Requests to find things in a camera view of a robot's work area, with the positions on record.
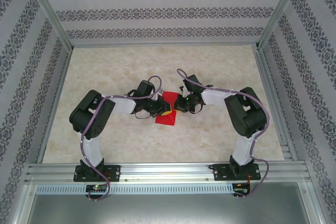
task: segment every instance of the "mounting plate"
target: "mounting plate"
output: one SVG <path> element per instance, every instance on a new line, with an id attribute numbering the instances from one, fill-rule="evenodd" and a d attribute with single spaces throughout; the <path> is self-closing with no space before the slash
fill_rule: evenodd
<path id="1" fill-rule="evenodd" d="M 120 165 L 104 165 L 103 174 L 110 182 L 119 182 L 120 179 Z M 105 180 L 99 176 L 97 180 L 92 180 L 92 178 L 83 177 L 81 174 L 82 166 L 77 165 L 75 168 L 74 181 L 75 182 L 105 182 Z"/>
<path id="2" fill-rule="evenodd" d="M 252 164 L 251 167 L 243 174 L 239 174 L 237 177 L 231 172 L 230 164 L 214 164 L 209 165 L 209 169 L 214 171 L 215 181 L 227 181 L 227 180 L 247 180 L 247 175 L 250 174 L 250 180 L 260 180 L 261 175 L 258 164 Z"/>

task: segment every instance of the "enclosure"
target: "enclosure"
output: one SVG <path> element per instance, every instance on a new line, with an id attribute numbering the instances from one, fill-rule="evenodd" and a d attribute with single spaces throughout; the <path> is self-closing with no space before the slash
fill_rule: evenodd
<path id="1" fill-rule="evenodd" d="M 1 0 L 0 223 L 336 223 L 335 9 L 336 0 Z M 101 152 L 120 165 L 119 181 L 89 202 L 93 183 L 73 180 L 82 155 L 70 113 L 91 89 L 126 94 L 154 74 L 180 92 L 176 68 L 256 91 L 270 113 L 254 152 L 269 163 L 266 180 L 236 199 L 246 181 L 209 169 L 236 145 L 223 108 L 178 113 L 174 126 L 113 115 Z"/>

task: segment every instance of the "black bracket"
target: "black bracket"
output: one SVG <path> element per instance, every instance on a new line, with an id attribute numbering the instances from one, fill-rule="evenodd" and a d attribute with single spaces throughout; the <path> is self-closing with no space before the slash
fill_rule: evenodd
<path id="1" fill-rule="evenodd" d="M 119 182 L 120 165 L 105 165 L 103 159 L 96 169 L 103 173 L 110 182 Z M 75 169 L 74 182 L 105 182 L 105 180 L 81 160 L 80 165 L 77 165 Z"/>
<path id="2" fill-rule="evenodd" d="M 213 170 L 215 181 L 228 181 L 228 180 L 261 180 L 258 164 L 252 164 L 243 173 L 235 175 L 231 169 L 230 164 L 214 164 L 209 165 L 209 169 Z"/>

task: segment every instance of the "beige floor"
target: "beige floor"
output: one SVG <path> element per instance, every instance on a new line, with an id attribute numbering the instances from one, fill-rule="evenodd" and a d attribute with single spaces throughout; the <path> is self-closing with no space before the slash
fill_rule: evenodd
<path id="1" fill-rule="evenodd" d="M 79 139 L 68 120 L 90 89 L 125 94 L 142 79 L 158 74 L 164 90 L 179 92 L 182 79 L 177 68 L 196 74 L 202 84 L 235 90 L 250 86 L 268 109 L 251 46 L 75 49 L 43 162 L 78 163 L 81 159 Z M 101 134 L 105 161 L 228 161 L 235 148 L 237 133 L 225 108 L 207 105 L 197 115 L 178 112 L 175 126 L 155 124 L 154 120 L 111 116 Z M 255 156 L 284 160 L 273 121 L 257 142 Z"/>

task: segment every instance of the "purple cable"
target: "purple cable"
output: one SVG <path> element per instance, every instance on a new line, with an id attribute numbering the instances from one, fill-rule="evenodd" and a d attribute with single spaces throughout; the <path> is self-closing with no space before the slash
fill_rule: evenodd
<path id="1" fill-rule="evenodd" d="M 259 138 L 259 137 L 260 137 L 260 136 L 261 136 L 261 135 L 268 129 L 268 126 L 269 126 L 269 114 L 268 114 L 268 112 L 267 112 L 265 106 L 264 106 L 258 99 L 254 98 L 252 95 L 245 94 L 245 93 L 242 93 L 242 92 L 240 92 L 240 91 L 235 91 L 235 90 L 227 90 L 227 89 L 218 89 L 218 88 L 207 87 L 207 86 L 204 86 L 204 85 L 202 85 L 202 84 L 199 84 L 199 83 L 197 83 L 197 82 L 195 82 L 195 81 L 192 81 L 192 80 L 188 79 L 188 78 L 187 78 L 188 75 L 187 75 L 187 73 L 186 73 L 184 70 L 178 68 L 176 71 L 177 71 L 177 73 L 178 73 L 184 80 L 186 80 L 186 81 L 188 81 L 188 82 L 190 82 L 190 83 L 192 83 L 192 84 L 195 84 L 195 85 L 197 85 L 197 86 L 199 86 L 199 87 L 201 87 L 201 88 L 204 88 L 204 89 L 211 89 L 211 90 L 216 90 L 216 91 L 221 91 L 221 92 L 225 92 L 225 93 L 240 94 L 240 95 L 243 95 L 243 96 L 245 96 L 245 97 L 248 97 L 248 98 L 250 98 L 251 100 L 255 101 L 255 102 L 261 107 L 261 109 L 263 110 L 263 112 L 265 113 L 265 115 L 266 115 L 266 125 L 265 125 L 265 128 L 264 128 L 262 131 L 260 131 L 260 132 L 255 136 L 255 138 L 253 139 L 253 142 L 252 142 L 252 145 L 251 145 L 251 149 L 250 149 L 250 153 L 249 153 L 249 154 L 250 154 L 250 156 L 251 156 L 254 160 L 265 162 L 267 167 L 266 167 L 265 174 L 264 174 L 263 178 L 261 179 L 260 183 L 257 185 L 257 187 L 256 187 L 251 193 L 249 193 L 248 195 L 244 196 L 244 198 L 249 197 L 249 196 L 250 196 L 251 194 L 253 194 L 253 193 L 257 190 L 257 188 L 264 182 L 264 180 L 266 179 L 266 176 L 267 176 L 267 174 L 268 174 L 268 171 L 269 171 L 269 164 L 268 164 L 268 162 L 267 162 L 266 160 L 253 157 L 253 149 L 254 149 L 254 146 L 255 146 L 255 144 L 256 144 L 256 140 L 257 140 L 257 138 Z"/>
<path id="2" fill-rule="evenodd" d="M 108 194 L 110 193 L 111 185 L 110 185 L 110 181 L 109 181 L 109 179 L 106 178 L 105 175 L 104 175 L 103 173 L 101 173 L 100 171 L 98 171 L 98 170 L 91 164 L 91 162 L 88 160 L 88 158 L 86 157 L 86 154 L 85 154 L 85 151 L 84 151 L 84 138 L 85 138 L 85 134 L 86 134 L 86 133 L 88 132 L 88 130 L 90 129 L 90 127 L 91 127 L 91 125 L 93 124 L 93 122 L 94 122 L 94 120 L 95 120 L 95 118 L 96 118 L 96 116 L 97 116 L 97 114 L 98 114 L 100 108 L 102 107 L 104 101 L 106 101 L 107 99 L 109 99 L 109 98 L 125 98 L 125 99 L 130 99 L 130 100 L 136 100 L 136 99 L 146 99 L 146 98 L 151 98 L 151 97 L 153 97 L 155 94 L 157 94 L 157 93 L 159 92 L 159 90 L 161 89 L 161 86 L 162 86 L 162 80 L 161 80 L 161 78 L 160 78 L 159 76 L 151 76 L 151 77 L 149 77 L 148 81 L 150 81 L 152 78 L 158 78 L 158 79 L 159 79 L 159 82 L 160 82 L 159 87 L 157 88 L 157 90 L 156 90 L 154 93 L 152 93 L 152 94 L 150 94 L 150 95 L 146 95 L 145 97 L 128 97 L 128 96 L 125 96 L 125 95 L 108 95 L 108 96 L 104 97 L 104 98 L 100 101 L 98 107 L 96 108 L 95 113 L 93 114 L 91 120 L 89 121 L 88 125 L 86 126 L 85 130 L 84 130 L 83 133 L 82 133 L 82 136 L 81 136 L 81 138 L 80 138 L 80 151 L 82 152 L 82 155 L 83 155 L 85 161 L 87 162 L 87 164 L 88 164 L 88 165 L 89 165 L 89 166 L 90 166 L 96 173 L 98 173 L 98 174 L 99 174 L 99 175 L 106 181 L 106 184 L 107 184 L 107 187 L 108 187 L 106 193 L 105 193 L 103 196 L 101 196 L 100 198 L 98 198 L 98 199 L 94 199 L 95 201 L 99 201 L 99 200 L 102 200 L 102 199 L 106 198 L 106 197 L 108 196 Z M 92 200 L 92 198 L 90 197 L 91 193 L 92 193 L 92 191 L 89 191 L 89 194 L 88 194 L 88 198 L 89 198 L 89 200 Z"/>

